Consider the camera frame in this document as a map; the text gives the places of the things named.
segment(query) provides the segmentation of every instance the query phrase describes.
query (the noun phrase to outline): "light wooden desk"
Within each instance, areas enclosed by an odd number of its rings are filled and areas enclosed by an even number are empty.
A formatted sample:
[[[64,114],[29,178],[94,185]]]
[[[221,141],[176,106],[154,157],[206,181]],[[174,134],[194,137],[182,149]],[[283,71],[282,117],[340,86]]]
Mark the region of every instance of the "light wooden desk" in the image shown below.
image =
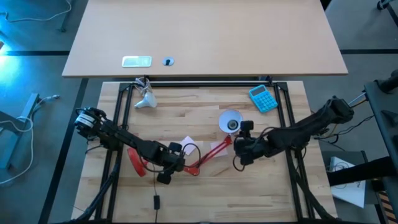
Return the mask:
[[[129,55],[152,66],[122,68]],[[347,73],[319,0],[90,0],[63,76]]]
[[[288,85],[295,120],[299,121],[310,115],[304,86],[302,82],[288,82]],[[103,83],[98,108],[104,110],[109,118],[113,117],[118,88],[119,83]],[[226,136],[218,128],[217,120],[228,108],[239,110],[244,119],[254,121],[253,136],[258,136],[265,127],[280,126],[277,110],[260,114],[251,102],[248,90],[249,87],[156,87],[154,93],[158,106],[139,110],[132,106],[129,131],[142,139],[158,140],[166,145],[170,141],[180,142],[189,135],[202,153],[207,153],[211,142],[221,141]],[[132,105],[139,100],[141,96],[134,90]],[[105,149],[96,149],[86,155],[73,218],[79,216],[98,193],[105,154]],[[258,159],[244,172],[233,168],[233,155],[230,147],[227,156],[213,158],[204,164],[198,177],[180,172],[172,176],[170,185],[157,183],[161,201],[158,222],[296,221],[285,153]],[[197,160],[197,156],[197,152],[193,152],[187,157],[187,164]],[[310,142],[304,161],[311,191],[325,209],[336,216],[316,141]],[[113,221],[154,222],[153,195],[152,173],[138,177],[124,151]],[[303,198],[301,202],[303,213],[307,214]],[[104,217],[107,207],[105,200]]]

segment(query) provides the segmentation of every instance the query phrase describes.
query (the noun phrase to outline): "black table leg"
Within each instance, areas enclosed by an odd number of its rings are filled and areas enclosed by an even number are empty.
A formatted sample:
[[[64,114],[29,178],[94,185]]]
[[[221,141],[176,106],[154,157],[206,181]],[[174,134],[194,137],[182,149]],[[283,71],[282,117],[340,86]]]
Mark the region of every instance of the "black table leg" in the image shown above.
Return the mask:
[[[397,171],[389,156],[328,173],[330,186],[396,175]]]
[[[322,4],[324,11],[328,8],[330,2],[331,2],[331,0],[321,0],[321,4]]]

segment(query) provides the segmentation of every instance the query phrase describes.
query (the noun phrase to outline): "blue calculator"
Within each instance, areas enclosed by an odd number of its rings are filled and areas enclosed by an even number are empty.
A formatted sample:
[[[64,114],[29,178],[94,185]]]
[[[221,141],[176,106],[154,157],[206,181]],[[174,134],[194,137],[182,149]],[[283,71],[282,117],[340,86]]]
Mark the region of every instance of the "blue calculator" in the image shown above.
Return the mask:
[[[261,113],[270,111],[278,106],[278,103],[264,85],[251,89],[249,95]]]

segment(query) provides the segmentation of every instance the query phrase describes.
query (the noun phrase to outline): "gray floor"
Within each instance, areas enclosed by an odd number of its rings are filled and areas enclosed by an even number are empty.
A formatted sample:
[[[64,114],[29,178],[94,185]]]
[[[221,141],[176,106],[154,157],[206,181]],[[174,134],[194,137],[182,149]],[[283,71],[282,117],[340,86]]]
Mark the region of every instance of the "gray floor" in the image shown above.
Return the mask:
[[[62,16],[50,22],[7,23],[0,18],[0,40],[7,44],[3,50],[69,50],[72,46],[86,0],[75,1],[67,32],[57,31]],[[376,0],[334,0],[326,15],[341,49],[398,49],[398,27],[387,11],[375,10]],[[63,0],[5,0],[0,12],[9,11],[10,19],[20,17],[48,17],[64,10]],[[398,12],[398,1],[392,3]],[[308,100],[317,110],[331,96],[353,99],[366,82],[387,78],[398,68],[398,55],[344,55],[349,75],[344,77],[294,78],[305,83]],[[35,115],[34,164],[26,175],[0,187],[0,223],[36,223],[44,203],[50,179],[73,109],[80,79],[61,77],[67,57],[4,57],[0,56],[0,109],[14,116],[22,111],[33,92],[42,96],[59,94],[57,101],[46,103]],[[85,106],[95,106],[102,79],[90,80],[83,100]],[[349,124],[356,124],[371,114],[368,105],[356,109]],[[29,163],[29,135],[25,135],[12,158],[11,175]],[[364,150],[368,158],[386,155],[386,149],[374,120],[341,137],[339,146],[347,151]],[[321,149],[338,150],[321,143]],[[74,135],[67,163],[58,189],[51,222],[68,220],[72,212],[78,181],[83,166],[85,141]],[[0,172],[0,180],[10,174]],[[339,217],[347,221],[378,223],[372,207],[365,209],[335,200]]]

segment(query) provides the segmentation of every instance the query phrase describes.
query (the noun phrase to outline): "calculator display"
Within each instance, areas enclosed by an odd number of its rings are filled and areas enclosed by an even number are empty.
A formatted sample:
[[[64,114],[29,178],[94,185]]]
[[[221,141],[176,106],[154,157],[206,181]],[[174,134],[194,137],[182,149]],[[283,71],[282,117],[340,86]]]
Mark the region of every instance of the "calculator display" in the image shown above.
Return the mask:
[[[265,91],[265,90],[266,90],[266,89],[262,86],[262,87],[260,87],[260,88],[258,88],[258,89],[253,90],[253,91],[251,92],[251,94],[252,94],[253,96],[257,96],[258,94],[262,93],[262,92]]]

